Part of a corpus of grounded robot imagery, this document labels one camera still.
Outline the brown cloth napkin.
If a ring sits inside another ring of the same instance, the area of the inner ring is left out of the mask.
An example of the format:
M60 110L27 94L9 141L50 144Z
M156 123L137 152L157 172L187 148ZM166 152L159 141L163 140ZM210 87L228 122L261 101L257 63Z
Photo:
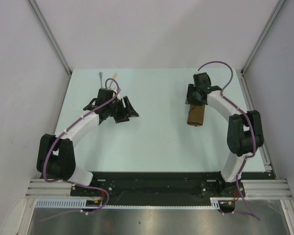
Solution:
M205 105L190 105L187 124L191 126L202 126L204 123Z

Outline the spoon with wooden handle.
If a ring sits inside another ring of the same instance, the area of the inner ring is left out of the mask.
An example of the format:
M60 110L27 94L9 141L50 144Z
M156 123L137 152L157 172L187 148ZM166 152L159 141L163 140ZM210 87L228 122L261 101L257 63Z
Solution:
M116 78L117 78L117 73L114 73L113 74L113 76L112 76L112 80L111 80L111 82L110 82L110 84L109 84L109 88L111 88L112 87L112 84L114 83L114 81L116 80Z

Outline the metal fork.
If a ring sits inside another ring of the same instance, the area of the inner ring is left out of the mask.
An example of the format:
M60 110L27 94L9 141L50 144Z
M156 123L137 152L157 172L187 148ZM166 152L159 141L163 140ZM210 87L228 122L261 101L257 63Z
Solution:
M98 73L99 75L99 80L100 80L100 87L103 89L104 88L104 83L103 83L103 73L100 71Z

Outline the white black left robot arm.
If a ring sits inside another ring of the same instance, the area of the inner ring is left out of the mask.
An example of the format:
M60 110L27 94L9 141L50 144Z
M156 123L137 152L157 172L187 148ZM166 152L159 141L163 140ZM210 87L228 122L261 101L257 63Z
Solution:
M121 98L117 90L100 88L97 97L83 108L82 115L57 135L44 134L40 139L36 169L44 179L68 181L81 185L84 193L92 196L98 191L93 173L76 165L74 148L92 129L107 118L115 123L129 121L139 114L127 96Z

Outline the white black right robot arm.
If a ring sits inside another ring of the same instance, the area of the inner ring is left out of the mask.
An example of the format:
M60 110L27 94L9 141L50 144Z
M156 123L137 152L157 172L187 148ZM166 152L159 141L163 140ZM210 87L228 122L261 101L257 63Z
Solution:
M240 190L240 179L248 159L253 158L264 143L260 113L244 111L227 98L219 86L211 85L207 73L195 73L193 84L188 85L186 103L210 106L228 122L227 146L229 155L216 184L217 193L228 196Z

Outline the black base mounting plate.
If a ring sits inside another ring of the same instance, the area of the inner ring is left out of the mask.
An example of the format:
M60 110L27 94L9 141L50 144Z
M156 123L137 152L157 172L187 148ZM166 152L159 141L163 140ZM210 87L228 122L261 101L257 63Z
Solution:
M102 188L110 206L206 206L211 197L232 198L236 189L218 190L219 172L95 172L92 187Z

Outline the aluminium corner post right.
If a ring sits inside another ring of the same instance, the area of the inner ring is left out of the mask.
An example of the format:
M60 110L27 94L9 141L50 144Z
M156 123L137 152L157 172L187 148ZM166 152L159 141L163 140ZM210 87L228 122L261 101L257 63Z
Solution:
M265 42L266 38L268 37L271 29L273 28L276 20L278 19L279 15L281 14L283 8L288 3L288 0L278 0L274 9L269 15L268 20L265 23L265 26L263 27L255 45L252 48L252 51L250 52L249 56L247 57L247 60L245 61L243 67L241 68L240 72L244 76L246 72L248 71L250 65L254 61L257 53L262 47L262 44Z

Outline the aluminium corner post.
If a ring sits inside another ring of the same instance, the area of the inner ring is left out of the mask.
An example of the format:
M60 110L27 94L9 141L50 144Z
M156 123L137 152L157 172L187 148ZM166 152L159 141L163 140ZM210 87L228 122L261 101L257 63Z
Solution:
M244 76L246 72L248 71L250 65L254 61L257 53L262 47L262 44L265 42L266 38L268 37L271 29L273 28L276 20L278 19L279 15L281 14L283 8L288 3L288 0L278 0L274 9L269 15L268 20L265 23L265 26L263 27L255 45L252 48L252 51L250 52L249 56L247 57L247 60L245 61L243 67L241 68L240 72Z
M72 76L72 70L69 67L69 64L42 12L42 10L40 9L37 1L35 0L27 0L26 1L30 10L32 11L34 17L36 18L40 28L42 29L42 32L44 33L47 41L49 42L52 50L54 51L57 59L59 60L62 68L64 69L64 71L66 72L66 74L68 75L68 77L70 78Z

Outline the aluminium front rail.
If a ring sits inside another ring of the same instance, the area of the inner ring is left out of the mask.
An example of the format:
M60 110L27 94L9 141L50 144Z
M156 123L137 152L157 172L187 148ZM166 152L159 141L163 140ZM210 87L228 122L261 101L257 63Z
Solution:
M242 180L248 200L291 200L293 198L287 180ZM27 198L70 198L71 184L47 183L43 179L30 180Z

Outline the aluminium corner post left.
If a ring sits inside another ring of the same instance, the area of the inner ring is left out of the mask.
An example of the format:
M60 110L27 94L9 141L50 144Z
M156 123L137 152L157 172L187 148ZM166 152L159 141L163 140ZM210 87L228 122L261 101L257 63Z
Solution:
M66 74L68 75L68 77L70 78L72 76L72 70L69 67L69 64L42 12L42 10L40 9L37 1L35 0L27 0L26 1L30 10L32 11L34 17L36 18L40 28L42 29L42 32L44 33L47 41L49 42L52 50L54 51L57 59L59 60L62 68L64 69L64 71L66 72Z

